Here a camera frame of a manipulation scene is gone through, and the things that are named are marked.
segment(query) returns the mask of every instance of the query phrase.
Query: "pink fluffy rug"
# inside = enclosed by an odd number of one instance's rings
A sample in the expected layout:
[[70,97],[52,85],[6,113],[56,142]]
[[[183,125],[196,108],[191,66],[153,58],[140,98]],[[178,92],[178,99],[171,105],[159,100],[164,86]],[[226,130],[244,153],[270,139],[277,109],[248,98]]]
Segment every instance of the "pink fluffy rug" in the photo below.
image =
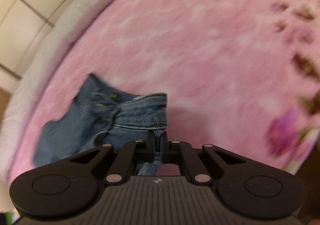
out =
[[[130,93],[166,92],[170,140],[278,168],[296,161],[295,172],[320,123],[297,101],[320,88],[305,72],[320,65],[319,11],[318,0],[115,0],[52,77],[10,180],[33,168],[42,126],[63,116],[90,72]],[[295,65],[297,52],[307,68]],[[306,127],[315,129],[300,140]]]

